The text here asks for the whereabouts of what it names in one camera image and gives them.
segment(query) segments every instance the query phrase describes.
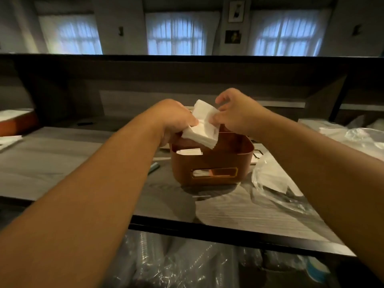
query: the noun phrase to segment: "stack of napkins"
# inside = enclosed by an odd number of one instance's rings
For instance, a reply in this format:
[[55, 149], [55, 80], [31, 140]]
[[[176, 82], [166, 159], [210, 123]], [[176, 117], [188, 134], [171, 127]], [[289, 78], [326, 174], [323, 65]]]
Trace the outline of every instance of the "stack of napkins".
[[183, 131], [181, 137], [194, 140], [213, 149], [217, 144], [219, 127], [210, 124], [208, 121], [217, 112], [219, 111], [212, 105], [198, 100], [192, 114], [199, 120], [199, 124], [192, 127], [189, 126]]

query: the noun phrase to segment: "wall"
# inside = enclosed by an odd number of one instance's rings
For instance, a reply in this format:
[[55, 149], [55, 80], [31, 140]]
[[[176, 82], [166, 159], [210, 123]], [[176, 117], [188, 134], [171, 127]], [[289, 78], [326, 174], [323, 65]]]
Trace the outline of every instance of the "wall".
[[[228, 23], [229, 2], [235, 0], [223, 0], [223, 10], [221, 14], [221, 24], [218, 28], [220, 45], [218, 54], [222, 56], [245, 56], [247, 55], [249, 26], [250, 26], [250, 7], [252, 0], [245, 0], [244, 20], [242, 23]], [[240, 30], [242, 35], [239, 44], [225, 44], [226, 30]]]
[[[384, 50], [384, 0], [339, 0], [320, 56], [380, 56]], [[361, 34], [352, 36], [362, 24]]]
[[26, 53], [22, 31], [10, 0], [0, 0], [0, 53]]
[[11, 0], [29, 53], [48, 53], [33, 0]]
[[[103, 54], [147, 54], [142, 0], [92, 0]], [[124, 36], [119, 36], [119, 26]]]

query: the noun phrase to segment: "window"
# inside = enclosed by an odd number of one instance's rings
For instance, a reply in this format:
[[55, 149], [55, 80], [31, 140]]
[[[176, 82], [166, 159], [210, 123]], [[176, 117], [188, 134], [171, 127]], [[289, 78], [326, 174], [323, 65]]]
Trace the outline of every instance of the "window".
[[317, 56], [329, 10], [253, 11], [248, 54]]
[[93, 15], [40, 16], [41, 30], [54, 54], [103, 54]]
[[218, 12], [146, 14], [148, 54], [212, 54]]

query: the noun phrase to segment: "curtain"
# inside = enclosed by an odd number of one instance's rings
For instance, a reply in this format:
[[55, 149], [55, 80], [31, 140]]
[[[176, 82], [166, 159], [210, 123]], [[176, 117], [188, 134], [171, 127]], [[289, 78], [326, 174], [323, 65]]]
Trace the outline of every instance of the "curtain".
[[331, 10], [251, 12], [251, 56], [317, 56]]
[[54, 54], [103, 54], [93, 15], [39, 16], [48, 51]]
[[147, 13], [148, 54], [211, 55], [219, 12]]

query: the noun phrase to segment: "gray wood surface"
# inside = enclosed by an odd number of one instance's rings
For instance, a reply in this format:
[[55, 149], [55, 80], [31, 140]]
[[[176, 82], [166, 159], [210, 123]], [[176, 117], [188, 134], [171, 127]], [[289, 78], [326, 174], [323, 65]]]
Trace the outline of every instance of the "gray wood surface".
[[[27, 135], [0, 153], [0, 195], [37, 200], [112, 134], [44, 127]], [[261, 195], [253, 203], [250, 174], [239, 185], [181, 188], [172, 175], [169, 151], [159, 149], [154, 160], [161, 167], [148, 176], [136, 215], [341, 243], [320, 219], [283, 209]]]

